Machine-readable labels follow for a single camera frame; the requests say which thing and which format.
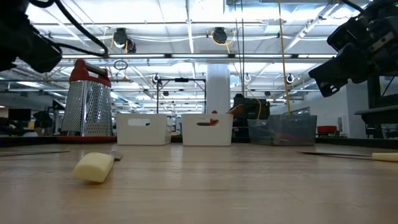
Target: desk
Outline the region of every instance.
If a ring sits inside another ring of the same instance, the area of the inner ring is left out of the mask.
[[[398,164],[296,154],[389,152],[351,146],[56,145],[0,158],[2,223],[397,223]],[[104,184],[72,179],[88,152],[124,156]]]

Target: white storage bin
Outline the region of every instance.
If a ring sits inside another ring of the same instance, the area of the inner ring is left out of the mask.
[[[182,141],[184,146],[230,146],[232,138],[231,114],[183,114]],[[200,126],[217,119],[214,126]]]
[[[117,114],[119,145],[163,146],[171,141],[172,120],[166,114]]]

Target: bin handle cutout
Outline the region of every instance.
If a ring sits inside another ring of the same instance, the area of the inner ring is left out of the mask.
[[[197,126],[216,126],[219,123],[217,119],[210,119],[210,121],[208,121],[207,119],[200,119],[200,120],[205,120],[205,121],[197,122]]]
[[[150,125],[150,119],[139,119],[139,118],[132,118],[129,119],[127,122],[129,126],[134,126],[134,127],[144,127],[144,126],[149,126]]]

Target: white pillar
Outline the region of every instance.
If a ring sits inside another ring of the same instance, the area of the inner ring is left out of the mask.
[[[207,113],[225,114],[231,107],[228,64],[207,65]]]

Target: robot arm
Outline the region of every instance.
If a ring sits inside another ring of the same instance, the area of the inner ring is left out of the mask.
[[[361,83],[372,76],[395,74],[397,6],[395,0],[373,2],[329,36],[328,44],[338,51],[337,56],[309,72],[324,97],[338,92],[348,79]]]

